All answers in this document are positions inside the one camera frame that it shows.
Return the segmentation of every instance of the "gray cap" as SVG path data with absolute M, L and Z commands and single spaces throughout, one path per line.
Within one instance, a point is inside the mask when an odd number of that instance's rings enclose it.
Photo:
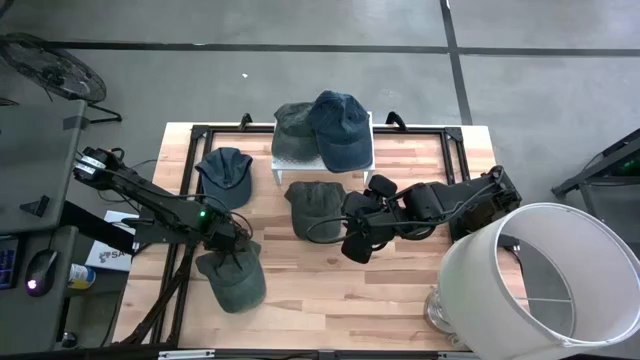
M 284 104 L 273 114 L 278 120 L 271 142 L 273 156 L 310 161 L 320 155 L 315 133 L 307 121 L 312 106 L 313 103 Z
M 309 122 L 324 165 L 341 173 L 371 165 L 373 142 L 369 114 L 353 96 L 324 91 L 309 111 Z
M 264 300 L 267 285 L 260 265 L 260 244 L 249 241 L 246 251 L 236 253 L 239 268 L 231 255 L 217 252 L 196 258 L 198 271 L 209 279 L 222 310 L 238 313 L 254 308 Z
M 340 183 L 296 181 L 284 197 L 291 203 L 293 231 L 300 239 L 307 239 L 307 230 L 320 221 L 340 217 L 340 206 L 346 193 Z M 309 234 L 317 242 L 331 242 L 340 235 L 341 222 L 331 221 L 317 226 Z
M 220 199 L 229 209 L 237 209 L 251 197 L 251 172 L 253 158 L 236 148 L 218 148 L 208 153 L 196 165 L 200 172 L 204 193 Z M 206 201 L 215 207 L 212 199 Z

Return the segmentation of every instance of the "gray floor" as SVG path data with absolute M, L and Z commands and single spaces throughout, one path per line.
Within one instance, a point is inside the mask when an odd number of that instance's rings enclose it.
M 634 0 L 450 4 L 460 46 L 640 47 L 640 5 Z M 60 41 L 447 44 L 437 0 L 18 0 L 0 20 L 0 33 L 9 31 Z M 409 123 L 461 123 L 448 55 L 72 53 L 103 77 L 109 89 L 103 104 L 125 118 L 120 125 L 91 127 L 82 145 L 122 147 L 130 164 L 156 157 L 166 122 L 239 121 L 245 112 L 256 121 L 271 122 L 280 104 L 311 101 L 324 89 L 353 94 L 374 112 L 376 123 L 389 111 Z M 640 127 L 640 58 L 462 56 L 461 63 L 473 124 L 489 126 L 498 162 L 526 203 L 556 201 L 552 186 Z M 48 101 L 42 89 L 6 67 L 0 67 L 0 97 Z M 153 165 L 141 173 L 151 177 Z M 616 191 L 598 201 L 615 202 L 629 194 Z M 69 196 L 98 215 L 113 208 L 79 184 L 72 184 Z M 582 206 L 574 197 L 568 201 Z M 640 240 L 637 232 L 623 236 Z M 564 290 L 545 262 L 531 252 L 522 256 L 529 294 L 562 296 Z M 91 312 L 96 307 L 83 308 Z M 566 325 L 562 307 L 532 310 L 550 326 Z M 95 319 L 91 328 L 106 330 L 108 316 L 86 318 Z M 87 346 L 103 336 L 93 333 L 81 339 Z M 640 337 L 600 352 L 640 358 Z

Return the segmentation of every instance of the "white lamp shade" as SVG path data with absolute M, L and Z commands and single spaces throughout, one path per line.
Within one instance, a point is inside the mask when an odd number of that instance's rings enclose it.
M 549 329 L 514 299 L 497 259 L 500 234 L 555 265 L 573 302 L 570 337 Z M 640 262 L 594 217 L 571 207 L 521 207 L 454 244 L 439 273 L 440 304 L 458 337 L 483 359 L 559 359 L 611 345 L 640 327 Z

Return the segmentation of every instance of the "white platform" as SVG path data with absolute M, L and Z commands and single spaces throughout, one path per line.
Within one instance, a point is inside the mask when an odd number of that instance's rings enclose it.
M 371 143 L 373 144 L 373 113 L 371 111 L 368 111 L 367 113 L 369 114 L 369 131 L 371 132 Z M 369 180 L 371 180 L 373 172 L 376 169 L 376 156 L 373 151 L 373 146 L 371 147 L 371 159 L 371 165 L 368 167 L 354 170 L 362 171 L 364 173 L 365 185 L 369 183 Z M 304 162 L 272 157 L 271 171 L 273 172 L 273 178 L 276 180 L 276 184 L 282 185 L 282 175 L 285 171 L 329 171 L 329 169 L 324 165 L 320 156 L 311 161 Z

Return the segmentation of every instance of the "wooden table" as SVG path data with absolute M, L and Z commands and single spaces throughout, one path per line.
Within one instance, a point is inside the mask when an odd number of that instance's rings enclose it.
M 193 123 L 167 124 L 153 182 L 178 193 Z M 495 163 L 489 131 L 463 126 L 471 177 Z M 352 262 L 340 244 L 317 245 L 295 237 L 290 204 L 284 193 L 293 181 L 339 181 L 347 191 L 363 190 L 362 172 L 287 173 L 277 186 L 271 173 L 271 134 L 217 134 L 213 148 L 237 147 L 253 157 L 253 195 L 239 209 L 262 244 L 267 281 L 262 305 L 227 314 L 218 305 L 206 277 L 191 269 L 180 347 L 343 350 L 450 350 L 444 334 L 423 317 L 429 292 L 437 283 L 442 256 L 450 247 L 447 225 L 426 240 L 397 239 L 374 253 L 369 264 Z M 198 144 L 196 162 L 204 140 Z M 457 159 L 453 144 L 452 157 Z M 403 189 L 416 182 L 445 182 L 440 139 L 433 135 L 376 135 L 376 173 Z M 460 180 L 454 160 L 456 180 Z M 190 193 L 195 191 L 193 172 Z M 135 257 L 118 315 L 114 341 L 126 337 L 155 302 L 168 246 L 153 245 Z M 204 253 L 199 248 L 196 256 Z M 499 253 L 508 288 L 525 296 L 517 262 Z M 163 338 L 169 331 L 174 302 L 167 307 Z

